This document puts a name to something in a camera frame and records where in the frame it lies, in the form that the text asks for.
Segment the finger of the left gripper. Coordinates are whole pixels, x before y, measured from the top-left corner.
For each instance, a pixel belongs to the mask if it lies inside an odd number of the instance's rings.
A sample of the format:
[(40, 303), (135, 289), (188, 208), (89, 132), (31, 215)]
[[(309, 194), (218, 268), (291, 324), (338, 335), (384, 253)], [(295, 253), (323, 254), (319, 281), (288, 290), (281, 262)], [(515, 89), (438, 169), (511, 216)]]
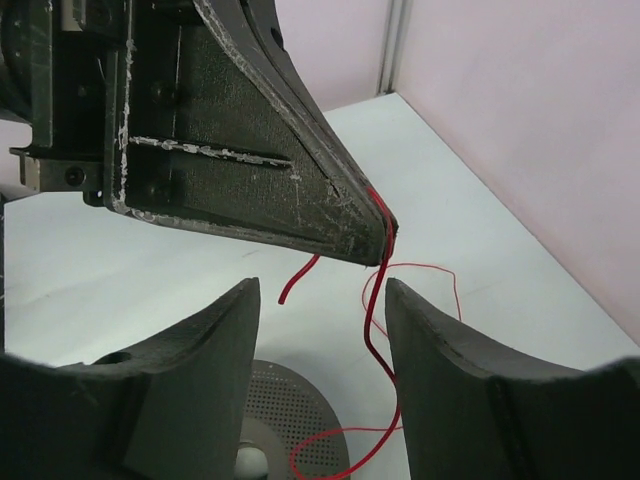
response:
[(271, 1), (126, 1), (107, 57), (104, 202), (153, 225), (381, 262), (371, 183)]
[(366, 175), (327, 123), (284, 48), (272, 1), (241, 4), (256, 71), (272, 89), (253, 121), (270, 155), (245, 174), (242, 218), (282, 235), (386, 235), (395, 227)]

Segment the black cable spool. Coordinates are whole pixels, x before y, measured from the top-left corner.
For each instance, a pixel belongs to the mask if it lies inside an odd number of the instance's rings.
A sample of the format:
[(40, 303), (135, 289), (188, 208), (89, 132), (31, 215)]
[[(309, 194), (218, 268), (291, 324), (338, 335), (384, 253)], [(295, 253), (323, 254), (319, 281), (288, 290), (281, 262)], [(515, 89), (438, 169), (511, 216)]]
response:
[(253, 362), (244, 408), (237, 479), (294, 479), (289, 457), (299, 444), (341, 427), (320, 391), (276, 363)]

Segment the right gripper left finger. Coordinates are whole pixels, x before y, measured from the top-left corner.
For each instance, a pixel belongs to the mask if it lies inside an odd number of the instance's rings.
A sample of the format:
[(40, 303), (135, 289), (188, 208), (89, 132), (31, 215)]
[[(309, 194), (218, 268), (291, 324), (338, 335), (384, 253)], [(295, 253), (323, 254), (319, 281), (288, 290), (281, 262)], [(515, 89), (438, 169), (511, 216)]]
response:
[(248, 278), (91, 365), (1, 358), (5, 479), (229, 479), (260, 314)]

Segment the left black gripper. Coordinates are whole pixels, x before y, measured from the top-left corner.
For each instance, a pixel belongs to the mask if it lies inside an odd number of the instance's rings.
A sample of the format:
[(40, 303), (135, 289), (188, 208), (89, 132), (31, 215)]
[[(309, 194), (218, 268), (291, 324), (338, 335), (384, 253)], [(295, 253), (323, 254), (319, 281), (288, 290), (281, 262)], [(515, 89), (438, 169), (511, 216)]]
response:
[(10, 152), (35, 193), (104, 202), (107, 56), (124, 44), (124, 1), (4, 1), (1, 117), (31, 128)]

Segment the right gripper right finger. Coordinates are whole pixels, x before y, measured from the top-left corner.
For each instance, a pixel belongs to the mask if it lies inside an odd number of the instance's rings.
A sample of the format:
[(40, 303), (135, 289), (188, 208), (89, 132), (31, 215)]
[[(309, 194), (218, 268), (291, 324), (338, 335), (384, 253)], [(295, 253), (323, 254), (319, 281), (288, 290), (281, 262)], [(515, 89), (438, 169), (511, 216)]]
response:
[(501, 344), (405, 283), (385, 317), (414, 479), (635, 479), (639, 361), (580, 371)]

